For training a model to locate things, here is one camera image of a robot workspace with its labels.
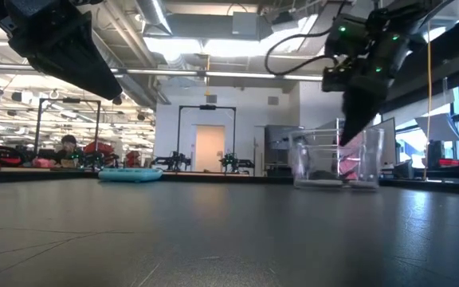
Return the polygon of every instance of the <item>man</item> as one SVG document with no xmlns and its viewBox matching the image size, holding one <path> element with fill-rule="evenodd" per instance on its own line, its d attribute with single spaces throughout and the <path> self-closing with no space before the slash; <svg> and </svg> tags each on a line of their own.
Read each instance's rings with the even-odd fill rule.
<svg viewBox="0 0 459 287">
<path fill-rule="evenodd" d="M 63 148 L 56 153 L 56 156 L 51 160 L 51 164 L 62 167 L 75 167 L 78 159 L 72 159 L 72 154 L 76 150 L 77 141 L 72 135 L 66 135 L 61 139 Z"/>
</svg>

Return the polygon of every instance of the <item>workbench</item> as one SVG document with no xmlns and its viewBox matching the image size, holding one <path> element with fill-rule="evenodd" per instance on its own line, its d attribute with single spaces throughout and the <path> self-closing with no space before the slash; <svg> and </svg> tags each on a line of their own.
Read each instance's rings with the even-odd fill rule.
<svg viewBox="0 0 459 287">
<path fill-rule="evenodd" d="M 459 286 L 459 195 L 0 183 L 0 286 Z"/>
</svg>

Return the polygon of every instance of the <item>doorway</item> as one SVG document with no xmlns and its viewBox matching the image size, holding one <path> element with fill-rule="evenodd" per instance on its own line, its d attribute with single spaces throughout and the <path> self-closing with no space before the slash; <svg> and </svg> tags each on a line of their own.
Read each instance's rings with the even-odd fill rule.
<svg viewBox="0 0 459 287">
<path fill-rule="evenodd" d="M 194 169 L 196 171 L 221 172 L 219 161 L 224 156 L 224 126 L 196 126 L 196 149 Z"/>
</svg>

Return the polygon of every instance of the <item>ceiling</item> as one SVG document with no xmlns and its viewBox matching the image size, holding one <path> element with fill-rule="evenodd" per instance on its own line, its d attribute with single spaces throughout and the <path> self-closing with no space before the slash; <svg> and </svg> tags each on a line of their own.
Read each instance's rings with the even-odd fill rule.
<svg viewBox="0 0 459 287">
<path fill-rule="evenodd" d="M 303 6 L 310 1 L 293 0 L 244 0 L 239 3 L 250 13 L 267 15 L 278 9 L 289 9 L 293 4 Z M 239 5 L 231 1 L 207 1 L 207 0 L 165 0 L 164 6 L 169 14 L 211 14 L 231 15 L 233 12 L 243 11 Z M 317 12 L 321 14 L 321 4 L 316 4 Z M 106 61 L 111 67 L 115 65 L 128 68 L 157 67 L 157 65 L 168 65 L 160 53 L 152 53 L 142 38 L 143 23 L 136 17 L 138 10 L 135 0 L 113 0 L 103 2 L 95 6 L 81 6 L 79 10 L 83 13 L 92 13 L 93 37 L 99 39 L 102 45 L 99 49 L 107 49 L 109 58 Z M 26 60 L 16 54 L 6 45 L 6 34 L 0 29 L 0 63 L 25 64 Z M 307 58 L 318 53 L 323 46 L 323 41 L 304 41 L 301 48 L 291 53 L 275 53 L 270 59 L 270 66 L 275 70 L 287 69 L 297 65 Z M 221 57 L 225 55 L 212 56 L 200 59 L 194 54 L 184 54 L 186 65 L 195 69 L 204 69 L 208 62 L 210 70 L 225 72 L 250 72 L 265 73 L 263 55 L 253 57 Z M 298 73 L 320 74 L 321 69 L 326 65 L 320 62 L 314 65 L 307 65 Z M 32 144 L 37 121 L 37 106 L 39 98 L 57 99 L 76 97 L 82 100 L 100 100 L 102 111 L 100 116 L 100 138 L 108 143 L 123 141 L 126 148 L 138 148 L 145 153 L 151 153 L 155 141 L 155 103 L 161 102 L 157 97 L 147 95 L 149 88 L 160 90 L 164 85 L 184 85 L 186 81 L 175 81 L 171 78 L 153 79 L 149 76 L 131 75 L 128 76 L 135 88 L 142 88 L 140 91 L 124 87 L 122 95 L 123 103 L 114 105 L 111 101 L 102 99 L 90 92 L 48 76 L 38 75 L 16 75 L 0 74 L 0 87 L 6 87 L 5 95 L 0 104 L 0 142 L 5 144 Z M 266 87 L 282 88 L 289 91 L 295 82 L 292 81 L 271 81 L 260 79 L 237 79 L 237 78 L 211 78 L 210 86 L 232 86 L 232 87 Z M 190 85 L 205 85 L 205 81 L 198 81 Z M 12 100 L 14 92 L 21 92 L 26 95 L 25 100 Z M 136 97 L 147 97 L 145 101 L 139 101 Z M 81 144 L 88 144 L 94 137 L 96 121 L 96 104 L 86 103 L 68 104 L 61 101 L 49 104 L 42 114 L 40 145 L 58 144 L 64 134 L 75 135 Z M 65 116 L 73 112 L 76 118 Z M 138 120 L 138 115 L 144 113 L 145 120 Z"/>
</svg>

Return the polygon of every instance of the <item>table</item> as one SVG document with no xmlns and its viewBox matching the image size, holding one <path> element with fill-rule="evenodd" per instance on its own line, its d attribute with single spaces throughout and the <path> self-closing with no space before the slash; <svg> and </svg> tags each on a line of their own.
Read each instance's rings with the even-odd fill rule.
<svg viewBox="0 0 459 287">
<path fill-rule="evenodd" d="M 459 286 L 459 195 L 0 183 L 0 286 Z"/>
</svg>

